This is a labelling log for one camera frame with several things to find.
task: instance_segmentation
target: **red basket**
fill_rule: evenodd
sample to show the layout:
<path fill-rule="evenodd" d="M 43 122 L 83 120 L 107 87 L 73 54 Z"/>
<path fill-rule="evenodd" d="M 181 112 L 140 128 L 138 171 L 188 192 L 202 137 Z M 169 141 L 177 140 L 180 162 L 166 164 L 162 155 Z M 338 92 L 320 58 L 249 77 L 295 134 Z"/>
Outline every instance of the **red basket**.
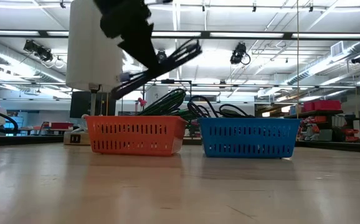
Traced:
<path fill-rule="evenodd" d="M 180 151 L 187 122 L 177 116 L 87 116 L 93 152 L 170 156 Z"/>
<path fill-rule="evenodd" d="M 315 101 L 315 110 L 342 110 L 339 100 L 319 100 Z"/>
<path fill-rule="evenodd" d="M 303 108 L 305 112 L 314 111 L 315 104 L 313 102 L 306 102 L 303 104 Z"/>

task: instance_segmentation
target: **blue basket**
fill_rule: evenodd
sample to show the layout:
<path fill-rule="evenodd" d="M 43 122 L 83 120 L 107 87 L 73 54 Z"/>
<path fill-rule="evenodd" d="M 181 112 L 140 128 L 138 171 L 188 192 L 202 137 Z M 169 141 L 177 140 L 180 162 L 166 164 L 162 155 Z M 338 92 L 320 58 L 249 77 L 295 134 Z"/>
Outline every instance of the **blue basket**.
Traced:
<path fill-rule="evenodd" d="M 207 157 L 291 157 L 300 119 L 199 118 Z"/>

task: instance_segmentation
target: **ceiling pipe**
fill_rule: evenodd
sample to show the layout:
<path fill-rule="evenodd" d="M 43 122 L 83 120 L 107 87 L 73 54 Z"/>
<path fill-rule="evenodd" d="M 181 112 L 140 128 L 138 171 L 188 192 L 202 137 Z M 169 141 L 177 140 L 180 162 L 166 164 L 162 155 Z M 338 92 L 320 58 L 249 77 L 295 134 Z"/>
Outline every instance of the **ceiling pipe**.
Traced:
<path fill-rule="evenodd" d="M 0 58 L 7 64 L 18 69 L 23 69 L 24 72 L 32 73 L 33 75 L 46 75 L 57 82 L 65 82 L 65 75 L 56 72 L 51 68 L 47 68 L 39 62 L 24 56 L 14 50 L 9 49 L 7 46 L 0 44 Z"/>
<path fill-rule="evenodd" d="M 344 74 L 344 75 L 338 76 L 338 77 L 336 77 L 336 78 L 332 78 L 332 79 L 330 79 L 330 80 L 328 80 L 328 81 L 325 81 L 325 82 L 319 84 L 319 86 L 330 85 L 330 84 L 332 84 L 332 83 L 338 82 L 338 81 L 343 80 L 343 79 L 345 79 L 345 78 L 349 78 L 349 77 L 351 77 L 351 76 L 353 76 L 353 75 L 359 75 L 359 74 L 360 74 L 360 68 L 358 68 L 358 69 L 356 69 L 356 70 L 354 70 L 354 71 L 352 71 L 352 72 L 349 72 L 349 73 L 347 73 L 347 74 Z M 303 94 L 308 93 L 308 92 L 312 92 L 312 90 L 300 91 L 300 95 L 303 95 Z M 298 96 L 298 95 L 297 95 L 296 93 L 290 94 L 290 95 L 287 96 L 287 100 L 294 99 L 294 98 L 296 98 L 297 96 Z"/>
<path fill-rule="evenodd" d="M 343 50 L 343 53 L 340 56 L 333 58 L 331 56 L 331 52 L 328 52 L 324 56 L 310 62 L 307 66 L 302 68 L 301 69 L 302 72 L 298 73 L 298 71 L 295 71 L 294 73 L 292 73 L 291 78 L 283 82 L 282 85 L 293 85 L 298 80 L 300 81 L 302 79 L 310 77 L 314 74 L 317 74 L 332 67 L 333 65 L 338 64 L 339 62 L 352 59 L 360 55 L 360 42 L 353 44 L 352 42 L 349 41 L 346 42 L 346 44 L 344 45 L 347 46 L 347 49 Z M 280 90 L 281 88 L 278 87 L 267 88 L 265 90 L 260 90 L 259 96 L 272 95 Z"/>
<path fill-rule="evenodd" d="M 322 13 L 322 15 L 319 16 L 319 18 L 317 18 L 312 24 L 310 24 L 309 27 L 307 27 L 307 29 L 305 30 L 305 32 L 308 32 L 311 28 L 313 28 L 317 23 L 319 23 L 319 21 L 321 21 L 322 19 L 324 19 L 324 17 L 326 17 L 331 11 L 333 11 L 337 4 L 339 3 L 339 0 L 336 0 L 324 13 Z M 292 44 L 294 44 L 296 41 L 291 41 L 288 43 L 288 45 L 284 46 L 276 55 L 274 55 L 268 62 L 264 63 L 263 65 L 261 65 L 259 67 L 259 69 L 256 71 L 255 75 L 257 75 L 258 73 L 260 73 L 261 71 L 263 71 L 263 69 L 266 67 L 266 65 L 272 61 L 274 61 L 278 56 L 280 56 L 280 54 L 282 54 L 284 51 L 286 51 L 288 49 L 289 46 L 291 46 Z"/>

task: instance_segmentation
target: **table surface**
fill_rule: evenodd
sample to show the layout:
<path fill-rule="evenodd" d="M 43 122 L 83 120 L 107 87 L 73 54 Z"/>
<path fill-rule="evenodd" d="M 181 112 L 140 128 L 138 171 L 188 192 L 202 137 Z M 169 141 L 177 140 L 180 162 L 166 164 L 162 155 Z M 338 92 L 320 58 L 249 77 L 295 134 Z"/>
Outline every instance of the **table surface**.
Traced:
<path fill-rule="evenodd" d="M 297 148 L 286 159 L 94 154 L 0 147 L 0 223 L 360 223 L 360 153 Z"/>

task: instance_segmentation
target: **shelf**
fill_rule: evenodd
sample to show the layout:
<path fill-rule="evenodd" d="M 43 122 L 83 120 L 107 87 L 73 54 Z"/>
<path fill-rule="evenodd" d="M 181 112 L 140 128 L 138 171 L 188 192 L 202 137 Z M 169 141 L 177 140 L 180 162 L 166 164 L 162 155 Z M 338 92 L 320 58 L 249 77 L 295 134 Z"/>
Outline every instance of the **shelf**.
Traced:
<path fill-rule="evenodd" d="M 341 114 L 343 113 L 343 111 L 341 110 L 336 110 L 336 111 L 327 111 L 327 110 L 322 110 L 322 111 L 309 111 L 309 112 L 303 112 L 299 114 L 299 118 L 307 118 L 309 116 L 327 116 L 327 115 L 336 115 L 336 114 Z M 285 116 L 284 118 L 296 118 L 296 114 L 294 115 L 289 115 L 289 116 Z"/>

